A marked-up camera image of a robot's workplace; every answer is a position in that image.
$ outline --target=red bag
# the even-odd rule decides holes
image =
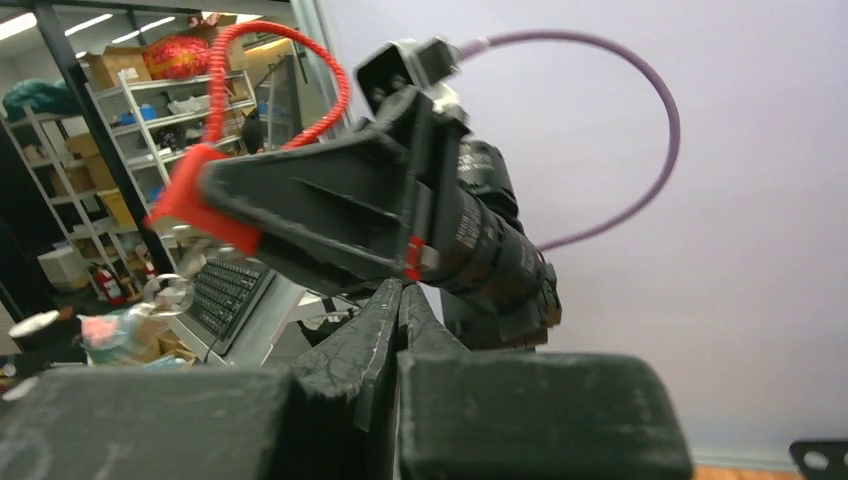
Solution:
[[[153,80],[193,77],[209,68],[209,44],[200,37],[165,37],[147,48],[143,56]]]

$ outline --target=screw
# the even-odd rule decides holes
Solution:
[[[374,100],[377,103],[383,103],[383,100],[386,99],[386,92],[383,91],[382,88],[375,88],[373,92],[371,92],[371,100]]]
[[[395,75],[392,77],[392,90],[398,91],[406,86],[406,79],[401,77],[400,75]]]

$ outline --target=white box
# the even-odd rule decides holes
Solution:
[[[47,280],[53,285],[69,285],[85,275],[85,265],[71,247],[59,248],[40,255],[38,263],[47,275]]]

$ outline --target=black keyboard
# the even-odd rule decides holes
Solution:
[[[213,352],[227,353],[272,278],[268,267],[247,260],[209,260],[194,277],[194,300],[186,313],[211,334],[201,340]]]

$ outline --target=ceiling light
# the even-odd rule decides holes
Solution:
[[[137,37],[141,32],[146,32],[146,31],[150,30],[151,28],[156,28],[156,27],[158,27],[160,25],[164,25],[168,22],[173,22],[176,19],[177,19],[177,17],[165,17],[161,20],[156,20],[155,22],[148,23],[147,25],[139,28],[138,30],[136,30],[134,32],[130,32],[130,33],[128,33],[128,34],[126,34],[122,37],[118,37],[118,38],[112,40],[112,43],[126,42],[127,40],[129,40],[131,38]]]
[[[34,27],[38,21],[32,13],[25,13],[7,22],[0,23],[0,40],[5,40],[13,35]]]
[[[156,20],[153,23],[148,23],[147,25],[141,27],[139,30],[141,30],[142,32],[146,32],[146,31],[150,30],[151,28],[156,28],[160,25],[165,25],[166,23],[173,22],[176,19],[177,19],[177,17],[165,17],[162,20]]]
[[[206,19],[207,17],[209,17],[210,15],[213,15],[215,13],[219,13],[219,12],[200,12],[200,14],[203,15],[204,19]],[[249,22],[251,20],[256,20],[257,18],[262,18],[262,15],[248,15],[248,14],[244,14],[244,13],[219,13],[219,14],[220,15],[235,15],[236,16],[236,23],[244,23],[244,22]]]
[[[65,30],[65,36],[70,37],[71,35],[79,32],[80,30],[85,30],[88,27],[97,25],[98,23],[109,20],[110,18],[112,18],[111,13],[106,13],[106,14],[100,15],[99,17],[92,18],[91,20],[89,20],[87,22],[82,22],[79,25],[73,26],[73,27]]]
[[[128,33],[128,34],[126,34],[126,35],[124,35],[123,37],[118,37],[118,38],[116,38],[116,39],[112,40],[112,43],[123,43],[123,42],[126,42],[127,40],[129,40],[129,39],[131,39],[131,38],[135,38],[135,37],[137,37],[139,33],[141,33],[141,32],[139,32],[138,30],[136,30],[136,31],[134,31],[134,32],[130,32],[130,33]]]

